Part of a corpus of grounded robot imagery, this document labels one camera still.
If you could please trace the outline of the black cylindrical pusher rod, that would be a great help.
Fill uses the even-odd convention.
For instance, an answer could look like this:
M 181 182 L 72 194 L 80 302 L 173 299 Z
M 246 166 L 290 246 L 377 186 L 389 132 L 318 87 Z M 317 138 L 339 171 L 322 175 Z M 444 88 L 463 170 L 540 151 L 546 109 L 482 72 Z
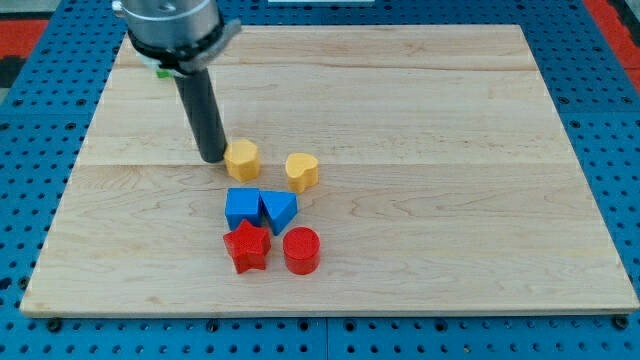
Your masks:
M 202 160 L 222 161 L 227 139 L 209 71 L 176 77 L 175 83 Z

